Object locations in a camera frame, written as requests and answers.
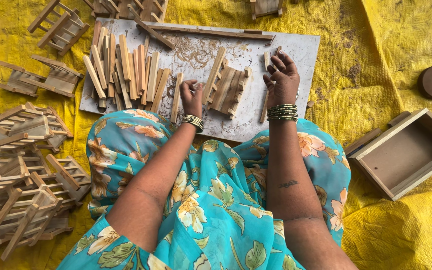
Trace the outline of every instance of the woman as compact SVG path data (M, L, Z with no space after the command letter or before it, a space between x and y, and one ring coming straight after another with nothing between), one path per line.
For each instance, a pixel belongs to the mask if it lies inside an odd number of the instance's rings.
M177 130L138 109L99 119L86 148L97 221L59 269L356 269L339 247L348 161L316 125L295 124L296 65L282 51L271 61L269 131L235 148L196 151L194 117ZM181 98L200 119L195 83Z

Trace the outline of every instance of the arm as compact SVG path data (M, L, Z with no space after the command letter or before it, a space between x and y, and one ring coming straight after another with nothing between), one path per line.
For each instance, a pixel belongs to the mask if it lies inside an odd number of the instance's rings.
M181 98L185 114L201 118L202 85L195 89L194 83L196 80L181 84ZM106 216L118 234L148 252L156 249L164 204L195 134L195 126L182 123L159 153L133 177Z
M269 91L268 108L294 104L300 82L296 65L281 51L271 61L280 71L268 66L272 76L263 76ZM271 120L269 138L266 209L284 221L286 244L294 258L306 269L357 269L329 234L294 121Z

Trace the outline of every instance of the woman's right hand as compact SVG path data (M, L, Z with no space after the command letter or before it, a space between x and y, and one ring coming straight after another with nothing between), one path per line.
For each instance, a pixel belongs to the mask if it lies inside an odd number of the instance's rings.
M279 71L269 65L268 71L271 77L266 74L262 76L269 91L267 108L281 104L294 104L300 85L300 75L295 63L281 50L277 52L277 57L271 56L271 62L276 65Z
M197 80L187 80L181 83L179 91L183 101L184 114L194 115L201 119L203 114L203 84L199 83L196 87L194 84Z

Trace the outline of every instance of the bangle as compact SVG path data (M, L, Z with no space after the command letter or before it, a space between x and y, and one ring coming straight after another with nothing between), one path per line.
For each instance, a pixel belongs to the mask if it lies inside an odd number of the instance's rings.
M298 108L294 104L281 104L273 106L267 111L268 121L290 120L298 123Z
M203 121L199 117L196 117L196 116L191 115L191 114L186 114L183 117L182 123L189 123L189 124L195 126L196 127L196 133L203 132Z

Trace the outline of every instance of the tattoo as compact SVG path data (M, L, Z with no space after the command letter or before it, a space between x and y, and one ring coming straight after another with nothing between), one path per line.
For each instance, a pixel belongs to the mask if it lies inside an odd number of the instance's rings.
M277 186L278 188L281 188L281 187L290 187L290 186L292 186L292 185L296 185L296 184L298 184L299 182L298 181L296 181L296 180L291 180L291 181L289 181L289 182L287 182L287 183L282 183L282 184L279 184L279 186Z

